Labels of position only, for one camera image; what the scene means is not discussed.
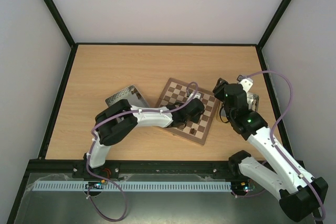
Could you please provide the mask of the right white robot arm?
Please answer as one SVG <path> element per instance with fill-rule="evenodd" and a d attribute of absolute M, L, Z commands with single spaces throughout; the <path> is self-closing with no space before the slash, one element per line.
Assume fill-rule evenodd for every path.
<path fill-rule="evenodd" d="M 328 183 L 305 170 L 276 139 L 263 117 L 249 107 L 247 92 L 252 85 L 250 78 L 238 83 L 220 78 L 213 93 L 222 102 L 233 130 L 253 145 L 271 168 L 239 151 L 229 158 L 229 172 L 236 178 L 244 175 L 256 181 L 279 201 L 288 218 L 300 222 L 322 208 Z"/>

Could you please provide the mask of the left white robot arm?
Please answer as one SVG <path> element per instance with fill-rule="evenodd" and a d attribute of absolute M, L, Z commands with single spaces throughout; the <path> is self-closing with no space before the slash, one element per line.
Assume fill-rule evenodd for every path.
<path fill-rule="evenodd" d="M 104 165 L 111 146 L 120 143 L 137 127 L 179 128 L 190 121 L 198 122 L 204 111 L 204 104 L 198 98 L 160 108 L 142 108 L 122 99 L 96 116 L 91 130 L 93 144 L 86 153 L 87 169 L 92 172 Z"/>

